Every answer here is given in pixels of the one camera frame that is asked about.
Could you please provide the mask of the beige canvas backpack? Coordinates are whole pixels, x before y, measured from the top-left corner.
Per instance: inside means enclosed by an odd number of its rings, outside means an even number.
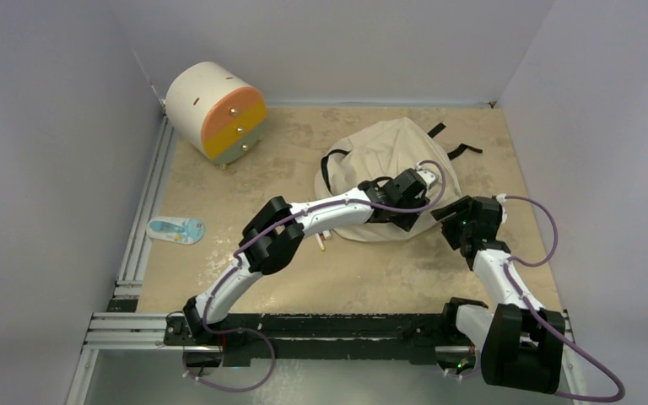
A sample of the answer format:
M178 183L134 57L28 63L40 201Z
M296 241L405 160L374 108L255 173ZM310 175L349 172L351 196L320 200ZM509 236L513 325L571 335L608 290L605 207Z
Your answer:
M422 160L434 160L444 169L445 192L435 208L463 197L451 161L469 149L464 143L447 153L435 136L443 130L441 123L426 132L408 118L379 121L335 142L320 160L315 175L315 199L342 194L363 181L382 176L395 177Z

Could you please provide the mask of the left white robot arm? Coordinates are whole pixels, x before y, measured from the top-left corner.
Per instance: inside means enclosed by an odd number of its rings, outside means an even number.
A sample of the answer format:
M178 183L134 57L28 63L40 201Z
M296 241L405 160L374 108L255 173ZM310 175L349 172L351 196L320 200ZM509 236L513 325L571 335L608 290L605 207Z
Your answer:
M424 168L406 169L383 183L363 181L349 191L314 202L269 200L242 231L229 266L182 309L185 334L198 345L211 343L218 323L260 278L287 267L301 242L325 230L360 224L393 224L410 231L431 206L427 196L439 176Z

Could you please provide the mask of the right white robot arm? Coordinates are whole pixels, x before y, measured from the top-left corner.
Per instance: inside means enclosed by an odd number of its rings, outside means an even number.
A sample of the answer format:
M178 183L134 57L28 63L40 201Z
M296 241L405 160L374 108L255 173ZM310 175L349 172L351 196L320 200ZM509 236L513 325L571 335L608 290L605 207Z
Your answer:
M458 250L485 287L493 309L456 300L456 310L440 320L450 343L468 338L477 350L475 369L492 386L554 394L562 372L561 313L548 310L517 273L510 248L499 240L505 222L505 194L465 196L432 211L452 250Z

